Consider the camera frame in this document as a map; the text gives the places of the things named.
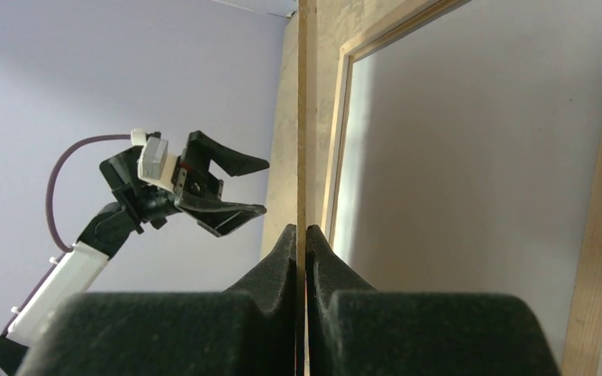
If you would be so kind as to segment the brown backing board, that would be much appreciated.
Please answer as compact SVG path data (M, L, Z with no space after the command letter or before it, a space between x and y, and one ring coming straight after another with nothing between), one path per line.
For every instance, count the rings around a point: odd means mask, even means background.
M317 130L317 3L299 1L297 56L296 373L310 374L306 232L314 220Z

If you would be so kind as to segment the wooden picture frame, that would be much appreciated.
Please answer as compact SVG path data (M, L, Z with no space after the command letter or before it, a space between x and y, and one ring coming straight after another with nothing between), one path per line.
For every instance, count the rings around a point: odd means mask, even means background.
M333 245L346 144L354 64L471 1L403 1L339 50L335 106L328 155L322 225ZM597 147L586 226L576 268L562 359L563 374L597 375L602 357L602 129Z

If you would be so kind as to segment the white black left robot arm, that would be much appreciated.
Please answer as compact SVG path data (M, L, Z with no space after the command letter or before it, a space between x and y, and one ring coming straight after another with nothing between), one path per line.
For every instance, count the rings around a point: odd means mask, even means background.
M73 244L58 233L53 212L56 182L67 159L93 143L82 139L62 153L50 173L45 192L45 217L61 254L24 302L12 309L12 318L0 334L0 375L15 374L45 320L69 297L86 291L132 233L149 224L162 228L170 215L184 213L215 237L226 236L265 214L261 204L223 200L223 180L211 164L230 176L269 168L268 161L224 146L200 131L189 134L181 154L169 151L159 132L132 130L125 135L130 147L100 163L100 172L114 201L105 205Z

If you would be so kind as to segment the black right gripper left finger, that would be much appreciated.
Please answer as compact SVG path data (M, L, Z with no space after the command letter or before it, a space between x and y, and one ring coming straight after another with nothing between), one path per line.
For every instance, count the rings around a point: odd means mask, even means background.
M291 375L296 227L220 292L89 293L66 303L21 375Z

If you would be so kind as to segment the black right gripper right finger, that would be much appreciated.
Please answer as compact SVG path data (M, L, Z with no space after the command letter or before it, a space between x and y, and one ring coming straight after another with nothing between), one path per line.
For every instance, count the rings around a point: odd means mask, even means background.
M306 231L312 375L558 375L518 297L379 291Z

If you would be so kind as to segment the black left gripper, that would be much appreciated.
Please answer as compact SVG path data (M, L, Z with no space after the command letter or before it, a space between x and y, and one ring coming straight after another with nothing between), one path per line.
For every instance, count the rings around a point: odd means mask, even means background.
M268 161L233 150L195 131L177 155L174 191L168 192L138 178L141 149L131 145L100 163L100 172L116 199L109 216L110 227L139 229L143 223L150 223L158 229L168 216L182 212L215 237L223 237L267 212L261 204L223 202L223 180L209 171L209 165L213 161L235 177L267 170Z

